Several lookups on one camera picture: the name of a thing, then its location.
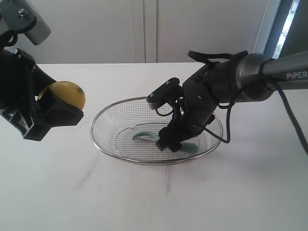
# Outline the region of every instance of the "robotic arm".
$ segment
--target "robotic arm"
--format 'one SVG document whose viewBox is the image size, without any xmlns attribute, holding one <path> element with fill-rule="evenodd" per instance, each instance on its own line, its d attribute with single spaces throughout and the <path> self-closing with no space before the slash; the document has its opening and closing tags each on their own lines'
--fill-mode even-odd
<svg viewBox="0 0 308 231">
<path fill-rule="evenodd" d="M 308 153 L 305 136 L 282 91 L 308 89 L 308 51 L 277 60 L 263 54 L 248 54 L 246 51 L 235 55 L 190 51 L 188 55 L 205 65 L 188 78 L 182 87 L 177 78 L 172 78 L 146 98 L 149 107 L 157 113 L 158 108 L 165 103 L 173 108 L 170 112 L 173 113 L 172 120 L 159 132 L 160 139 L 156 145 L 161 151 L 168 147 L 176 152 L 181 148 L 180 142 L 196 137 L 204 130 L 229 143 L 232 106 L 238 102 L 264 101 L 277 90 Z M 229 61 L 210 61 L 217 58 Z M 227 109 L 226 140 L 206 128 L 215 119 L 213 111 L 217 107 Z"/>
<path fill-rule="evenodd" d="M 49 27 L 27 0 L 0 2 L 0 115 L 16 127 L 24 139 L 40 141 L 52 127 L 73 126 L 83 117 L 48 86 L 56 82 L 44 73 L 31 55 L 13 46 L 24 33 L 34 45 L 50 34 Z M 78 86 L 75 89 L 83 94 Z"/>
</svg>

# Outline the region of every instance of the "cabinet door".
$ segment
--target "cabinet door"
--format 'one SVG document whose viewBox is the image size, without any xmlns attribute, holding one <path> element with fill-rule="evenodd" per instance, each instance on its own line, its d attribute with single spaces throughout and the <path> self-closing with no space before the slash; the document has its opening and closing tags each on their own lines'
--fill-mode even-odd
<svg viewBox="0 0 308 231">
<path fill-rule="evenodd" d="M 189 62 L 189 50 L 262 52 L 279 5 L 279 0 L 148 1 L 157 2 L 158 62 Z"/>
<path fill-rule="evenodd" d="M 143 0 L 30 0 L 51 28 L 34 46 L 19 35 L 16 47 L 37 63 L 144 62 Z"/>
</svg>

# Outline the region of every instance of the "yellow ball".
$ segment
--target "yellow ball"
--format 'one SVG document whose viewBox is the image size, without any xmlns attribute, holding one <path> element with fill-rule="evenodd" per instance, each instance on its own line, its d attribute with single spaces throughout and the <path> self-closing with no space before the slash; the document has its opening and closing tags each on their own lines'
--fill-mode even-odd
<svg viewBox="0 0 308 231">
<path fill-rule="evenodd" d="M 49 88 L 57 97 L 59 97 L 59 99 L 73 107 L 82 110 L 85 106 L 85 92 L 75 83 L 69 81 L 59 81 L 52 83 L 39 93 L 38 99 L 43 96 L 47 88 Z"/>
</svg>

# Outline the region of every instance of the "stainless steel basket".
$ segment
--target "stainless steel basket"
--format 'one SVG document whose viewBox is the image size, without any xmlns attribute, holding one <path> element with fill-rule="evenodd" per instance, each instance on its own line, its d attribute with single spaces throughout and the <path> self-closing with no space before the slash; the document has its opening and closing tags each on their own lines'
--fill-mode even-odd
<svg viewBox="0 0 308 231">
<path fill-rule="evenodd" d="M 159 112 L 167 114 L 171 110 L 172 108 L 165 104 Z M 132 139 L 141 131 L 158 134 L 171 118 L 172 115 L 161 117 L 150 110 L 144 97 L 123 100 L 104 108 L 96 115 L 91 125 L 91 138 L 103 153 L 143 165 L 171 165 L 193 160 L 209 153 L 219 145 L 220 141 L 205 131 L 186 141 L 198 146 L 198 152 L 194 154 L 182 151 L 173 153 L 169 149 L 161 152 L 155 142 L 145 141 L 146 138 Z M 217 117 L 207 128 L 222 137 L 222 124 Z"/>
</svg>

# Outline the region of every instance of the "white table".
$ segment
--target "white table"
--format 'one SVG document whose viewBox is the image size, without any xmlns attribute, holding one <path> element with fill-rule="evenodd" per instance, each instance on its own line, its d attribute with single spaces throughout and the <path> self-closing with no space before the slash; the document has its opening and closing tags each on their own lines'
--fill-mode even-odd
<svg viewBox="0 0 308 231">
<path fill-rule="evenodd" d="M 84 89 L 85 116 L 76 127 L 53 128 L 42 142 L 23 140 L 0 119 L 0 230 L 308 230 L 308 157 L 277 93 L 235 105 L 231 143 L 168 167 L 168 180 L 166 167 L 125 163 L 92 144 L 90 125 L 101 109 L 145 96 L 170 77 L 183 82 L 199 67 L 41 65 Z M 308 90 L 287 97 L 308 134 Z M 226 111 L 216 113 L 224 124 Z"/>
</svg>

